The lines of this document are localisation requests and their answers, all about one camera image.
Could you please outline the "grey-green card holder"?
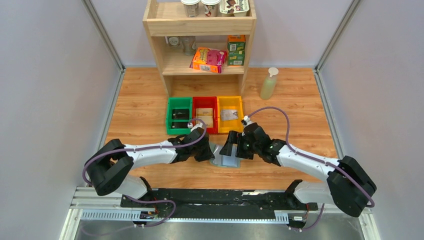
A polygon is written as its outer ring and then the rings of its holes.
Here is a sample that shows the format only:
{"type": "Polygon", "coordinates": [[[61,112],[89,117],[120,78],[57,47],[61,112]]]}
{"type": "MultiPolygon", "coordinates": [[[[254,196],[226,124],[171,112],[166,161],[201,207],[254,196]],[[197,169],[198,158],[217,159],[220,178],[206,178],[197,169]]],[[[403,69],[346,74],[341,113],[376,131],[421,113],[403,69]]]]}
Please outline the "grey-green card holder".
{"type": "Polygon", "coordinates": [[[236,157],[235,146],[232,147],[230,156],[220,154],[223,147],[219,144],[210,143],[209,146],[213,153],[213,158],[209,160],[211,165],[225,168],[240,168],[241,159],[236,157]]]}

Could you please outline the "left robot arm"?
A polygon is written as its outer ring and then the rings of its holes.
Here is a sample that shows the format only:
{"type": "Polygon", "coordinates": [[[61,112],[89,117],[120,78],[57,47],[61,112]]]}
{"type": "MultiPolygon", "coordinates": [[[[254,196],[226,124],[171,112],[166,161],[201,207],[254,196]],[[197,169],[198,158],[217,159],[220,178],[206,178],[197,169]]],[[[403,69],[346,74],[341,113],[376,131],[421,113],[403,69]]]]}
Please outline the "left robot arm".
{"type": "Polygon", "coordinates": [[[145,208],[152,203],[153,194],[147,181],[130,175],[130,171],[150,165],[184,162],[191,157],[197,162],[214,158],[209,134],[200,126],[189,134],[153,144],[130,145],[113,139],[84,164],[82,176],[98,196],[119,193],[133,198],[145,208]]]}

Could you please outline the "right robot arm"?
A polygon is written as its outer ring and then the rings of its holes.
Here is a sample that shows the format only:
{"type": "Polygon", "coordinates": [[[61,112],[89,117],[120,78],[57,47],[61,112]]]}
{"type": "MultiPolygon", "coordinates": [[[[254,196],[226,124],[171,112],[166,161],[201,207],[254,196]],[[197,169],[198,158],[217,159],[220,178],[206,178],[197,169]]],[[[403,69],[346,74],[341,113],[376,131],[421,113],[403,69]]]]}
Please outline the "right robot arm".
{"type": "Polygon", "coordinates": [[[230,131],[219,153],[239,159],[258,155],[266,163],[319,179],[320,183],[301,180],[285,195],[286,205],[294,210],[308,203],[331,204],[351,217],[358,217],[364,208],[372,207],[371,199],[377,191],[376,184],[355,158],[328,158],[301,150],[285,140],[270,138],[255,122],[242,132],[230,131]]]}

